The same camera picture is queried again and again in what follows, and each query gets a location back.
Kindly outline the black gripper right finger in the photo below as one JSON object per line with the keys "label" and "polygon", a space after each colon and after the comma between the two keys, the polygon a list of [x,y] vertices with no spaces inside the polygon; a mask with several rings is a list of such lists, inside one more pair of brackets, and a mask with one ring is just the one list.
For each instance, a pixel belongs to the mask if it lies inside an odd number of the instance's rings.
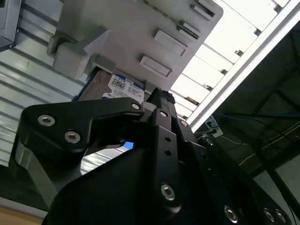
{"label": "black gripper right finger", "polygon": [[177,117],[172,94],[163,92],[163,103],[172,117],[172,130],[179,139],[180,159],[185,163],[184,178],[196,217],[201,224],[239,224],[239,212],[230,199],[217,166],[208,150],[199,145],[190,126]]}

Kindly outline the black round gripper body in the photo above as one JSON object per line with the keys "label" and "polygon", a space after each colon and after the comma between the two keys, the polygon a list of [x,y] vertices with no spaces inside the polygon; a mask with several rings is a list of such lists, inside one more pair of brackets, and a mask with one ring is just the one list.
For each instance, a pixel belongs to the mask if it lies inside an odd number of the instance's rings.
{"label": "black round gripper body", "polygon": [[209,137],[130,150],[66,185],[46,225],[290,225]]}

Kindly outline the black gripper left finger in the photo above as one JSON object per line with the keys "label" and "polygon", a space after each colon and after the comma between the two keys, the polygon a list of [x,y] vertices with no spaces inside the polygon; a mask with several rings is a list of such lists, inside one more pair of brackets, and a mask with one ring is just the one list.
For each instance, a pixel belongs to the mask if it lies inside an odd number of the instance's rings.
{"label": "black gripper left finger", "polygon": [[66,185],[130,150],[179,147],[163,92],[154,89],[144,103],[123,97],[27,107],[9,163],[29,174],[50,209]]}

